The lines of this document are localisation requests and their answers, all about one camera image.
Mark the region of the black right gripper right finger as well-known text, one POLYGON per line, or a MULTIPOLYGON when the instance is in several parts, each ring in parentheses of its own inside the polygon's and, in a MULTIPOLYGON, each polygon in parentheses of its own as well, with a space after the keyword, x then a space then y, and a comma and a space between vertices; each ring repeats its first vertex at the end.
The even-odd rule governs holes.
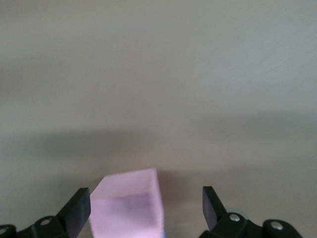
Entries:
POLYGON ((228 212, 212 186, 203 187, 203 214, 208 226, 202 238, 301 238, 288 222, 269 219, 258 226, 237 212, 228 212))

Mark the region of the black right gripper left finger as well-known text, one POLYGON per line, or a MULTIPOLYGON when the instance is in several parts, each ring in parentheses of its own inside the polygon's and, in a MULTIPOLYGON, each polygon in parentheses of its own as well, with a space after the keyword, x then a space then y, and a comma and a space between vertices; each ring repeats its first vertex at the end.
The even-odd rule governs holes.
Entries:
POLYGON ((2 238, 76 238, 91 213, 90 192, 80 188, 55 216, 42 217, 18 231, 14 225, 0 226, 2 238))

